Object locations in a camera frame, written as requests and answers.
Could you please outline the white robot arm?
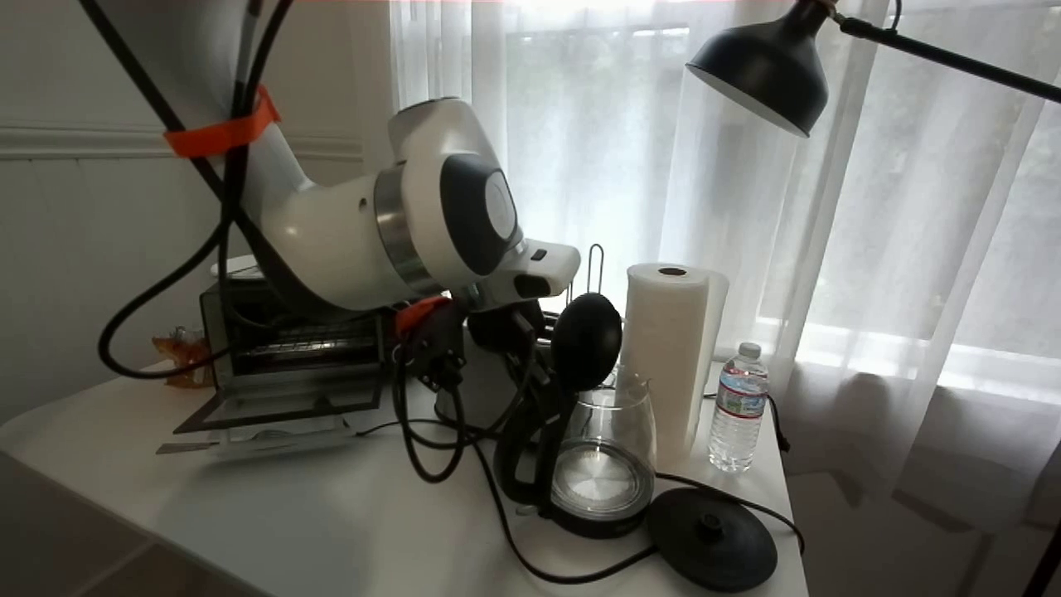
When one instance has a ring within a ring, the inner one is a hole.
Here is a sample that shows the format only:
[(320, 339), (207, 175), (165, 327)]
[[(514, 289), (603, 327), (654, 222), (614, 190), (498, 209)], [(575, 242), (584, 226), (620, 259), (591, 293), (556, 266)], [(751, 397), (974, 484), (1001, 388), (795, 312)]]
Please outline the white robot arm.
[(227, 150), (227, 211), (277, 299), (304, 318), (368, 314), (450, 293), (471, 312), (561, 294), (582, 266), (572, 244), (533, 242), (511, 181), (465, 98), (439, 96), (388, 121), (394, 162), (350, 181), (312, 181), (260, 85), (282, 10), (256, 25), (238, 0), (234, 116), (251, 133)]

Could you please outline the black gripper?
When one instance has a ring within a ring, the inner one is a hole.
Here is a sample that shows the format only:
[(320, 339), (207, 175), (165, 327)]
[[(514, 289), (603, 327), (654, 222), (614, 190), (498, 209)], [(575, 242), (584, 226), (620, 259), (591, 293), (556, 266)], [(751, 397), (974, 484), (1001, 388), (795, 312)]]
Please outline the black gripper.
[(433, 294), (394, 314), (398, 362), (434, 392), (434, 415), (473, 431), (498, 429), (518, 403), (543, 314), (533, 300), (471, 312)]

